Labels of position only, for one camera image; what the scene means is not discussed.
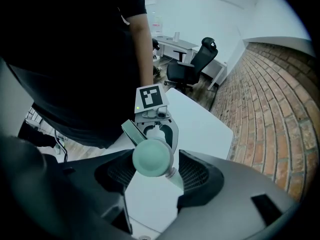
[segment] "office chair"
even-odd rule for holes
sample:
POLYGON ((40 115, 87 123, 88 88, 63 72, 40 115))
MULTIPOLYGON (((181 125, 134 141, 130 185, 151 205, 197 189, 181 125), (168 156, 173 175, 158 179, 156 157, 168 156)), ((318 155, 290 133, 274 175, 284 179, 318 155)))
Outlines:
POLYGON ((186 88, 193 90, 192 86, 199 82, 201 71, 217 56, 218 50, 215 40, 211 37, 205 37, 201 41, 202 46, 191 63, 183 63, 177 61, 175 64, 169 64, 166 70, 166 76, 169 81, 164 81, 166 86, 168 83, 175 84, 175 89, 181 89, 186 94, 186 88))

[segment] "mint green cap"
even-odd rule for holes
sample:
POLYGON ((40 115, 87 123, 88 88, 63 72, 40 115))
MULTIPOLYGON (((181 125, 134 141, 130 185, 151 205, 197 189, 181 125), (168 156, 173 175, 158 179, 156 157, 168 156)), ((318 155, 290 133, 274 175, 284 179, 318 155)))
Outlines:
POLYGON ((170 146, 158 139, 146 139, 134 149, 132 161, 135 169, 147 177, 159 177, 173 165, 170 146))

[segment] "chair headrest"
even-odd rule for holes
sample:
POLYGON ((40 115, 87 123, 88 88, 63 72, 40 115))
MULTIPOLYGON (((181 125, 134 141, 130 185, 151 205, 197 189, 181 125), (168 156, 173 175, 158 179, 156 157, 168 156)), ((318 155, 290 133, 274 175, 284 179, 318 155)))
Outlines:
POLYGON ((204 39, 202 39, 201 44, 209 50, 211 49, 215 50, 217 48, 215 40, 211 37, 205 37, 204 39))

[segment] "brick wall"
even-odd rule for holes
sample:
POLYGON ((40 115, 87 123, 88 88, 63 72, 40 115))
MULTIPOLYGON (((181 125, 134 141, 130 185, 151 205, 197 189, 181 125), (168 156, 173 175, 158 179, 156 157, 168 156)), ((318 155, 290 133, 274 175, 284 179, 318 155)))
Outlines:
POLYGON ((317 85, 314 58, 250 43, 211 111, 234 132, 228 159, 265 174, 297 201, 319 164, 317 85))

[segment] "white desk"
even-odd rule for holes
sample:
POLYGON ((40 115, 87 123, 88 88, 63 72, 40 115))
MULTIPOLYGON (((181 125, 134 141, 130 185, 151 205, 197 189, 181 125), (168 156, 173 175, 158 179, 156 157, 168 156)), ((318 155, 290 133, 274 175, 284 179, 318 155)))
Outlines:
POLYGON ((178 42, 173 41, 173 38, 170 36, 153 36, 152 38, 156 39, 161 48, 161 57, 164 56, 165 46, 173 47, 179 51, 186 53, 184 57, 184 62, 189 63, 192 57, 192 48, 197 47, 196 44, 187 42, 184 40, 179 40, 178 42))
MULTIPOLYGON (((191 52, 191 60, 193 59, 193 57, 195 56, 195 54, 197 54, 200 50, 201 46, 198 46, 198 47, 193 47, 192 48, 192 52, 191 52)), ((224 61, 221 61, 218 57, 215 57, 213 59, 214 62, 216 62, 217 64, 219 64, 221 66, 221 69, 219 70, 218 74, 215 75, 213 78, 212 78, 212 82, 210 84, 210 86, 208 87, 208 91, 212 88, 212 86, 214 86, 214 84, 216 83, 216 81, 219 79, 219 77, 221 76, 221 74, 224 72, 224 70, 227 70, 227 63, 224 62, 224 61)))
MULTIPOLYGON (((170 103, 168 110, 179 128, 173 166, 179 168, 179 149, 226 159, 233 139, 232 130, 174 88, 169 89, 166 96, 170 103)), ((123 134, 106 154, 132 148, 133 144, 123 134)), ((177 217, 177 200, 182 194, 183 191, 164 176, 149 178, 136 172, 125 192, 128 214, 140 224, 163 232, 177 217)))

